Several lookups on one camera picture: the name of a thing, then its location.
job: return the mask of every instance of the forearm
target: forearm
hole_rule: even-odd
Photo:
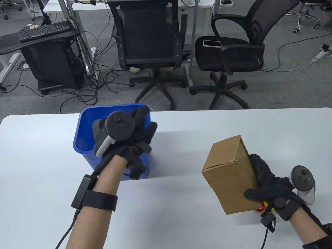
[[[100,174],[93,191],[116,195],[127,160],[115,155]],[[66,249],[102,249],[112,211],[83,207]]]
[[[290,222],[303,244],[309,244],[327,236],[302,208],[292,215]]]

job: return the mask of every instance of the red object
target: red object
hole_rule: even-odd
[[[261,209],[257,209],[258,212],[263,212],[265,210],[265,203],[262,202],[262,208]]]

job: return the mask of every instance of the cardboard box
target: cardboard box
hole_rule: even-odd
[[[214,143],[202,174],[216,193],[226,214],[256,210],[262,203],[243,196],[247,189],[258,188],[256,174],[241,136]]]

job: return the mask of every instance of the keyboard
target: keyboard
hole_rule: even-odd
[[[21,42],[35,41],[40,38],[45,38],[53,35],[57,35],[63,32],[73,30],[74,26],[70,21],[63,21],[50,25],[45,25],[32,30],[19,31],[19,38]]]

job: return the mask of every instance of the black glove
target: black glove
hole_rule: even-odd
[[[130,169],[130,174],[124,174],[131,179],[138,180],[140,175],[145,173],[146,168],[139,156],[143,152],[151,152],[150,143],[157,129],[157,123],[155,122],[151,122],[147,128],[143,128],[149,112],[150,109],[147,106],[142,106],[130,113],[135,123],[133,134],[124,141],[116,141],[114,144],[110,144],[102,155],[102,162],[96,167],[93,174],[99,174],[114,155],[119,155],[128,161],[126,168]]]
[[[281,218],[289,220],[300,206],[305,205],[305,202],[292,191],[294,186],[289,179],[276,177],[258,155],[251,154],[249,160],[257,173],[261,187],[248,189],[244,192],[244,197],[251,201],[267,202]]]

